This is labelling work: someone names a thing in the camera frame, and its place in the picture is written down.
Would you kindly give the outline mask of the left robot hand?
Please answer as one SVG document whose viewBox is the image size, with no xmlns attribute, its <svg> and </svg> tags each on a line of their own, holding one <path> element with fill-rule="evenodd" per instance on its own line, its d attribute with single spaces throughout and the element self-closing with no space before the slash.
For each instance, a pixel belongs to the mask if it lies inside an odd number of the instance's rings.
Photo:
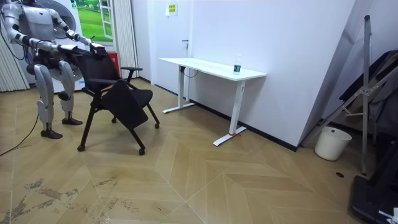
<svg viewBox="0 0 398 224">
<path fill-rule="evenodd" d="M 97 44 L 95 42 L 91 42 L 89 44 L 90 47 L 90 53 L 92 54 L 92 56 L 94 56 L 94 58 L 96 59 L 101 59 L 107 56 L 107 51 L 105 49 L 104 46 L 102 46 L 101 44 Z"/>
</svg>

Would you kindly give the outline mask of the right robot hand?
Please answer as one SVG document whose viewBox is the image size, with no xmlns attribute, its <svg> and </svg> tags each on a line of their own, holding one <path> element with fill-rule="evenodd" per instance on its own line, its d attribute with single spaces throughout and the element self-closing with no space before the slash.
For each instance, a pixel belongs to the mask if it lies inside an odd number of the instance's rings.
<svg viewBox="0 0 398 224">
<path fill-rule="evenodd" d="M 80 49 L 77 45 L 62 44 L 57 46 L 57 50 L 64 54 L 91 55 L 90 51 Z"/>
</svg>

